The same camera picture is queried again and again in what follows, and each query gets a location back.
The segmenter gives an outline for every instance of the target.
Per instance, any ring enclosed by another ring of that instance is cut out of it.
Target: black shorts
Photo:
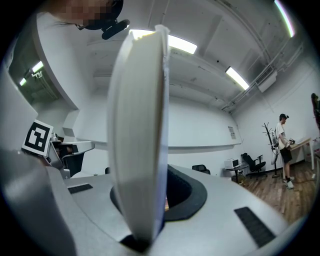
[[[286,147],[280,150],[281,156],[283,158],[284,163],[288,163],[292,160],[291,151],[287,149]]]

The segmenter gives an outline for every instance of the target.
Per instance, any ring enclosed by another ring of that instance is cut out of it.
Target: ceiling light
[[[282,17],[284,18],[284,21],[286,23],[286,26],[289,30],[290,33],[290,37],[292,38],[295,35],[295,31],[290,23],[290,20],[288,18],[288,15],[285,12],[285,9],[283,8],[283,6],[281,5],[281,3],[278,0],[275,0],[274,3],[276,4],[276,6],[278,7]]]
[[[26,82],[27,82],[27,80],[23,78],[23,79],[21,80],[21,82],[20,82],[20,85],[23,86]]]
[[[130,33],[132,32],[134,39],[142,38],[143,36],[147,36],[150,34],[153,34],[154,31],[150,30],[141,30],[141,29],[130,29]],[[186,40],[183,40],[179,37],[169,35],[168,37],[168,43],[170,47],[174,47],[180,50],[183,50],[187,53],[194,54],[197,46],[191,42],[188,42]]]
[[[33,68],[32,68],[32,71],[35,73],[37,72],[39,69],[41,69],[43,67],[43,63],[42,61],[40,61],[37,65],[35,65]]]
[[[225,72],[230,77],[232,77],[232,79],[235,80],[239,85],[241,85],[243,89],[246,90],[249,88],[247,82],[232,67],[228,67],[228,69]]]

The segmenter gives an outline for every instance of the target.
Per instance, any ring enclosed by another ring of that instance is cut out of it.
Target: man
[[[275,127],[275,134],[279,141],[279,150],[284,162],[284,173],[285,178],[283,179],[283,182],[286,184],[286,187],[288,189],[293,189],[294,185],[292,181],[294,180],[294,177],[290,177],[290,161],[292,160],[291,152],[290,152],[290,141],[286,138],[286,133],[283,128],[283,125],[286,123],[289,116],[285,114],[281,114],[279,117],[279,122],[276,124]]]

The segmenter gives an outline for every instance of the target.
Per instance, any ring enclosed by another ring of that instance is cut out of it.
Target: sneakers
[[[285,185],[289,190],[292,190],[294,188],[294,185],[292,184],[291,180],[288,181]]]
[[[290,180],[291,181],[294,181],[295,180],[295,177],[290,177]],[[287,183],[287,180],[284,178],[284,179],[282,179],[282,181],[283,181],[283,183]]]

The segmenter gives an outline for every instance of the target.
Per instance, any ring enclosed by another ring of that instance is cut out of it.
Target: black chair
[[[253,172],[253,173],[254,173],[254,172],[258,172],[257,175],[265,175],[266,177],[268,176],[268,175],[265,174],[265,173],[260,173],[261,168],[266,165],[266,162],[261,162],[261,157],[262,157],[263,155],[258,156],[258,158],[255,159],[254,161],[252,160],[252,158],[250,157],[250,155],[248,155],[247,153],[244,153],[244,154],[242,154],[241,156],[242,156],[243,160],[249,165],[251,172]]]
[[[194,165],[192,166],[192,169],[201,173],[211,174],[204,164]]]

